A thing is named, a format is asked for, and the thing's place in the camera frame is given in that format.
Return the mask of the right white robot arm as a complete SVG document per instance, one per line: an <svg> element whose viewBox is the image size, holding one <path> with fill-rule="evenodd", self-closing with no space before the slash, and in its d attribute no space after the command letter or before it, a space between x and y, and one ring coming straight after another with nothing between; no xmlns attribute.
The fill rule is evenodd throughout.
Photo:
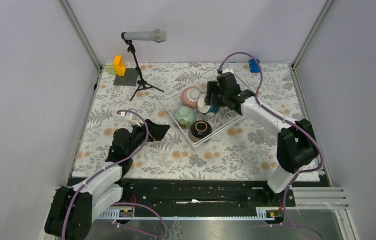
<svg viewBox="0 0 376 240"><path fill-rule="evenodd" d="M277 205L282 192L291 185L301 168L319 157L324 159L313 127L307 119L294 120L286 117L259 99L258 93L242 90L231 70L219 69L215 81L208 81L205 104L227 107L255 121L276 137L278 166L267 180L263 201L269 206Z"/></svg>

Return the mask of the light green celadon bowl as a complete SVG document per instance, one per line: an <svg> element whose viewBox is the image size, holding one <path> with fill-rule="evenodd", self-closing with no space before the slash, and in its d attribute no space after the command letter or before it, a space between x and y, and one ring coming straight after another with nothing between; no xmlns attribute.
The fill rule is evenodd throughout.
<svg viewBox="0 0 376 240"><path fill-rule="evenodd" d="M172 113L176 123L182 128L190 128L197 121L197 115L194 110L188 106L182 105L175 109Z"/></svg>

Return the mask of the black glazed patterned bowl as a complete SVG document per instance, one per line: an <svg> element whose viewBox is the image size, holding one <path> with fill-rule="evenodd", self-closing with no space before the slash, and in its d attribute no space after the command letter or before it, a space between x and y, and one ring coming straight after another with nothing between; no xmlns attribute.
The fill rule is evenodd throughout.
<svg viewBox="0 0 376 240"><path fill-rule="evenodd" d="M212 132L212 126L207 121L198 120L189 128L188 137L196 143L209 136Z"/></svg>

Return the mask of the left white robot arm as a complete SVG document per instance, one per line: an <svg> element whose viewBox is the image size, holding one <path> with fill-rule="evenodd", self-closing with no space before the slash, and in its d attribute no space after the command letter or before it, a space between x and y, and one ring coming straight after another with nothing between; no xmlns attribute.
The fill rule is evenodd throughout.
<svg viewBox="0 0 376 240"><path fill-rule="evenodd" d="M132 157L141 147L147 142L161 141L169 129L168 124L150 119L133 124L132 130L117 129L100 170L73 186L56 190L44 232L64 240L84 240L94 220L109 206L128 204L131 192L118 182L130 170Z"/></svg>

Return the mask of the teal bowl cream interior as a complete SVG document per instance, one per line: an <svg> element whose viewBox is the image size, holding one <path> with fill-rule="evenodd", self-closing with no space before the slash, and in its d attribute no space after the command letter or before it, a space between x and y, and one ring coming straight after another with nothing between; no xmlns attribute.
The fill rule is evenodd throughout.
<svg viewBox="0 0 376 240"><path fill-rule="evenodd" d="M207 96L206 93L202 93L196 102L196 106L197 106L197 110L201 114L207 117L211 117L211 116L216 115L220 111L220 107L215 104L207 105L205 101L206 96Z"/></svg>

